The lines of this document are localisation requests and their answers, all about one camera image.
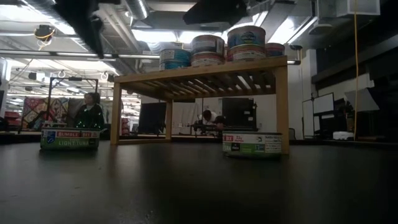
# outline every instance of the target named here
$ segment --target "blue can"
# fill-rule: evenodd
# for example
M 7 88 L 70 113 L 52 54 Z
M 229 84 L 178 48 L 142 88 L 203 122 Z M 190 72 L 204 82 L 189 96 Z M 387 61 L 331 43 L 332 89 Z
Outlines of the blue can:
M 191 62 L 191 52 L 182 49 L 165 49 L 160 52 L 160 63 L 174 61 L 189 64 Z
M 169 69 L 176 69 L 176 68 L 185 68 L 185 67 L 189 67 L 190 63 L 182 63 L 179 61 L 165 61 L 163 63 L 160 63 L 159 65 L 159 70 L 163 71 L 163 70 L 169 70 Z
M 228 32 L 228 48 L 252 44 L 264 47 L 266 44 L 266 31 L 261 27 L 244 26 Z

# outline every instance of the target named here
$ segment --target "person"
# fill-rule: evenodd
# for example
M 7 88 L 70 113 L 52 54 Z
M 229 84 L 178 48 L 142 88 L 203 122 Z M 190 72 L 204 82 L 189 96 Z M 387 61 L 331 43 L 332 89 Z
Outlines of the person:
M 76 128 L 104 128 L 104 116 L 99 103 L 98 93 L 85 94 L 85 105 L 81 106 L 76 115 Z
M 215 124 L 216 128 L 219 130 L 223 130 L 225 125 L 225 118 L 223 116 L 218 116 L 215 112 L 210 110 L 205 110 L 199 116 L 199 119 L 203 120 L 203 124 Z

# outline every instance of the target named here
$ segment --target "wooden table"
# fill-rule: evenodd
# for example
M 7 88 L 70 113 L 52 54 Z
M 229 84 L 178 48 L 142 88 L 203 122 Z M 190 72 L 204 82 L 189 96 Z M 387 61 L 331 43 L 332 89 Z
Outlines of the wooden table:
M 166 101 L 165 139 L 119 139 L 122 89 Z M 282 153 L 289 153 L 286 56 L 116 77 L 113 91 L 113 145 L 170 142 L 173 100 L 276 94 L 277 132 L 282 133 Z

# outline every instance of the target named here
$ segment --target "floor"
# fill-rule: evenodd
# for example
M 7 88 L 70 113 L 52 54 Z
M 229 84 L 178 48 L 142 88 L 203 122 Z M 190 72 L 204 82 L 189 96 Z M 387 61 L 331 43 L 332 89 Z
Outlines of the floor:
M 223 157 L 220 144 L 0 146 L 0 223 L 397 223 L 397 161 L 332 146 L 279 161 Z

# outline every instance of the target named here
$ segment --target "shelf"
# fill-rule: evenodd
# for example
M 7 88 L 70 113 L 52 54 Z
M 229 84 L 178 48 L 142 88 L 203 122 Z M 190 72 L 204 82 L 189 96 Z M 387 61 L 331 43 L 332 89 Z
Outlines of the shelf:
M 161 100 L 275 94 L 275 72 L 287 57 L 228 62 L 116 77 L 124 90 Z

